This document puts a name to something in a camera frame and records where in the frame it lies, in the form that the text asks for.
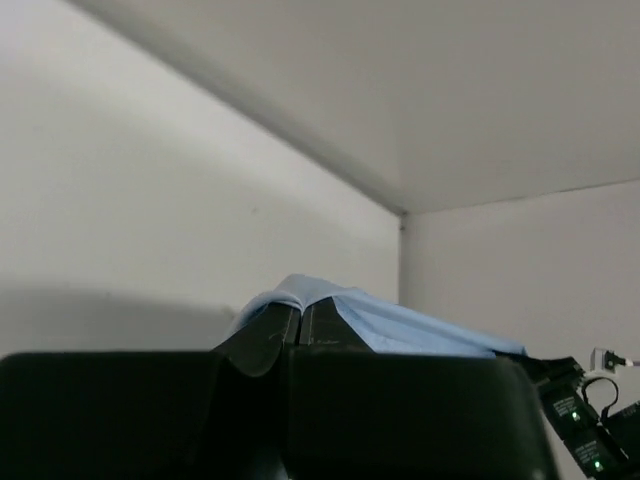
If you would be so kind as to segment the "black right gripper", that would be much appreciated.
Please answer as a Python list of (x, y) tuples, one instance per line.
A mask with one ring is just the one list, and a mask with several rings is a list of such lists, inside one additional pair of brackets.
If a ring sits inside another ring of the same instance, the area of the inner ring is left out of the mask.
[[(613, 379), (589, 377), (572, 357), (535, 359), (498, 352), (520, 365), (537, 390), (545, 417), (585, 475), (637, 475), (639, 473), (639, 403), (613, 413), (620, 389)], [(587, 394), (598, 381), (614, 389), (613, 401), (594, 408)]]

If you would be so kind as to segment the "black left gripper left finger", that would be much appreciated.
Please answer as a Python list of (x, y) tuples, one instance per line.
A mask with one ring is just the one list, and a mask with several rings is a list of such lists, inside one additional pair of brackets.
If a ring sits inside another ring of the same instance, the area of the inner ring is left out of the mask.
[(270, 304), (208, 351), (27, 352), (1, 362), (5, 479), (283, 479)]

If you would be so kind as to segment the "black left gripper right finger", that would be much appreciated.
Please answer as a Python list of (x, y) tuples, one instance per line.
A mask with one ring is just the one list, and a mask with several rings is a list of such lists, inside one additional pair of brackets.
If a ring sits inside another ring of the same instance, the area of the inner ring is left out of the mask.
[(555, 479), (533, 386), (504, 359), (378, 354), (330, 301), (283, 353), (293, 479)]

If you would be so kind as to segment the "light blue pillowcase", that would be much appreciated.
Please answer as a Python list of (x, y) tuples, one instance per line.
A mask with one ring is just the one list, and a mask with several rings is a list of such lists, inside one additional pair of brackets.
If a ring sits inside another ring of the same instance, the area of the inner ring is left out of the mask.
[(330, 299), (346, 324), (376, 353), (493, 358), (498, 353), (526, 355), (524, 345), (445, 322), (381, 300), (361, 289), (291, 274), (271, 290), (254, 297), (234, 318), (226, 336), (257, 319), (268, 304), (283, 304), (303, 313)]

